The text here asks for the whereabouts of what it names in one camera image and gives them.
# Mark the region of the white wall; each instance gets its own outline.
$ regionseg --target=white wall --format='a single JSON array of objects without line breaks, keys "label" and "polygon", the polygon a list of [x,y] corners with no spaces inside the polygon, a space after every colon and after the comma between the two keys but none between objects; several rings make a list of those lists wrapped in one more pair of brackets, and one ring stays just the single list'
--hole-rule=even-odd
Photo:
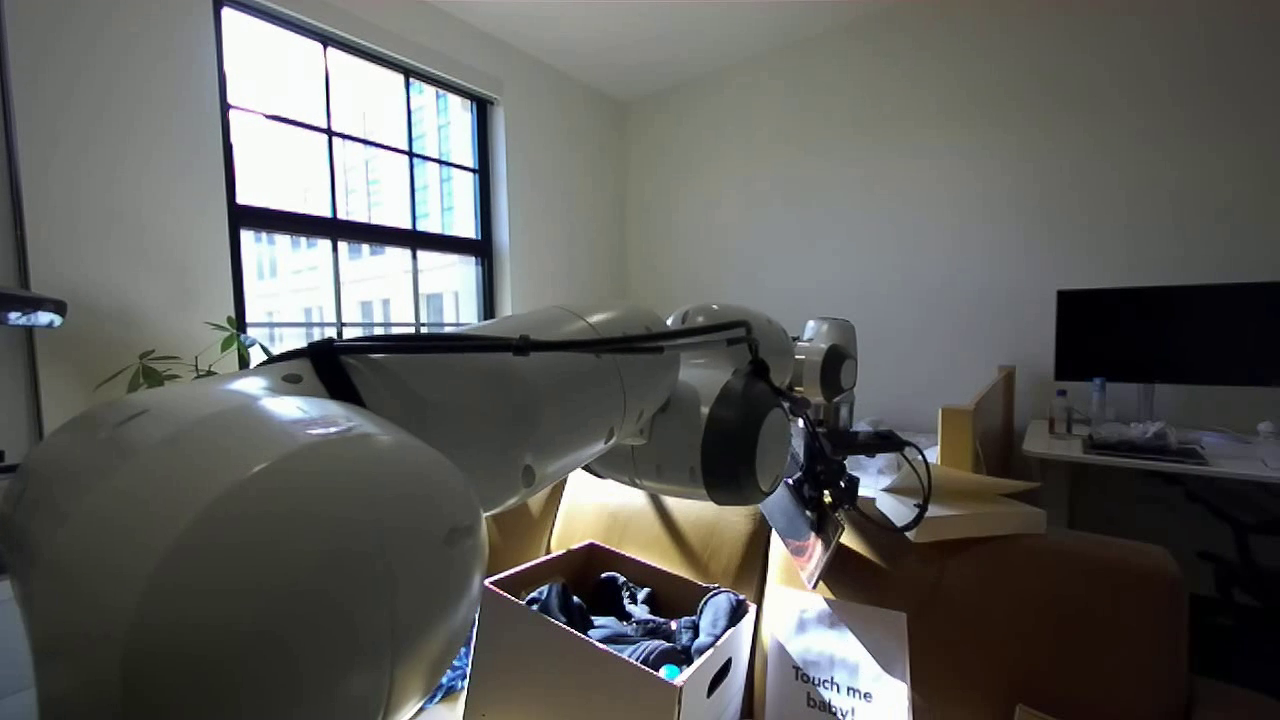
[{"label": "white wall", "polygon": [[[630,287],[853,315],[866,417],[923,422],[1002,361],[1045,413],[1056,287],[1280,276],[1278,36],[1249,0],[891,4],[652,95]],[[1161,399],[1280,417],[1278,390]]]},{"label": "white wall", "polygon": [[[422,0],[291,12],[476,82],[503,137],[503,306],[610,302],[623,283],[621,108]],[[213,0],[13,0],[31,283],[73,302],[40,336],[47,422],[142,347],[197,353],[229,315]]]}]

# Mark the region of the ceiling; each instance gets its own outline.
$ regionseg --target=ceiling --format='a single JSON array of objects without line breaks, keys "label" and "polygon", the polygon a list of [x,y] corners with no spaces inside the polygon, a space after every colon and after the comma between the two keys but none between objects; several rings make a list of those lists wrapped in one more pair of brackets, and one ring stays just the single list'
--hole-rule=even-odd
[{"label": "ceiling", "polygon": [[618,99],[832,30],[883,0],[426,0]]}]

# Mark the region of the desk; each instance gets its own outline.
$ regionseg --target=desk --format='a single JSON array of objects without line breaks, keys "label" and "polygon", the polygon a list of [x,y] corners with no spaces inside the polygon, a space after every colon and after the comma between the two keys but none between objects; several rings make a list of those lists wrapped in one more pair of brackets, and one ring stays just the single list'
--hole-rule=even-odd
[{"label": "desk", "polygon": [[[1252,562],[1244,536],[1278,522],[1280,444],[1252,444],[1228,433],[1186,436],[1196,439],[1203,462],[1097,455],[1085,453],[1085,433],[1051,436],[1050,419],[1030,422],[1021,453],[1039,462],[1035,478],[1050,522],[1163,543],[1186,562],[1191,586],[1214,586],[1203,553]],[[1225,543],[1219,522],[1203,522],[1214,521],[1203,509],[1233,527],[1233,543]]]},{"label": "desk", "polygon": [[1191,433],[1209,462],[1161,462],[1130,455],[1085,453],[1085,436],[1051,436],[1050,419],[1034,419],[1024,433],[1024,455],[1035,462],[1077,462],[1077,468],[1121,468],[1121,471],[1158,471],[1186,478],[1244,478],[1280,489],[1280,444],[1259,447],[1225,433]]}]

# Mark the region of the window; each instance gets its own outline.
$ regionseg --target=window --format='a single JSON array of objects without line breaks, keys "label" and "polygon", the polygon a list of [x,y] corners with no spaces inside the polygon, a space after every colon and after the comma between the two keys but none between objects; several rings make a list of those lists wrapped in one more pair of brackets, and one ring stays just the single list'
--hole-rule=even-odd
[{"label": "window", "polygon": [[239,4],[220,4],[220,69],[247,336],[285,353],[493,315],[480,95]]}]

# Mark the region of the wire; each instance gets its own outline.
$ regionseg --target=wire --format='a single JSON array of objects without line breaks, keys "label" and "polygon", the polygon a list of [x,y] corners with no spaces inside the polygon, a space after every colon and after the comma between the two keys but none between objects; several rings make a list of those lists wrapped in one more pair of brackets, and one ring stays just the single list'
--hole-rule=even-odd
[{"label": "wire", "polygon": [[866,513],[861,503],[853,503],[853,513],[861,513],[866,521],[876,521],[876,522],[887,522],[887,527],[896,527],[896,530],[914,530],[914,527],[920,527],[923,522],[923,516],[927,516],[927,509],[931,509],[931,462],[927,462],[927,453],[920,447],[920,444],[914,444],[914,439],[904,439],[904,436],[896,436],[896,455],[907,462],[907,471],[918,477],[918,482],[920,482],[920,500],[918,500],[918,513],[904,521],[904,522],[891,522],[891,521],[883,521],[883,516],[873,516],[873,513]]},{"label": "wire", "polygon": [[751,336],[748,320],[729,323],[695,323],[695,328],[667,328],[667,333],[632,333],[632,336],[586,336],[586,338],[537,338],[537,336],[467,336],[467,333],[434,333],[434,336],[358,336],[338,338],[341,357],[467,357],[467,353],[495,353],[495,357],[540,357],[540,353],[600,353],[600,357],[632,357],[632,353],[671,353],[671,347],[695,347],[723,336],[723,343],[743,343],[751,363],[764,363],[760,343]]},{"label": "wire", "polygon": [[914,444],[914,439],[904,439],[904,444],[907,444],[907,447],[902,453],[902,460],[914,468],[914,477],[918,477],[918,482],[920,482],[920,500],[918,500],[918,516],[904,521],[904,522],[896,522],[896,530],[920,527],[923,516],[927,516],[927,503],[931,503],[931,462],[927,462],[927,453],[923,453],[920,444]]}]

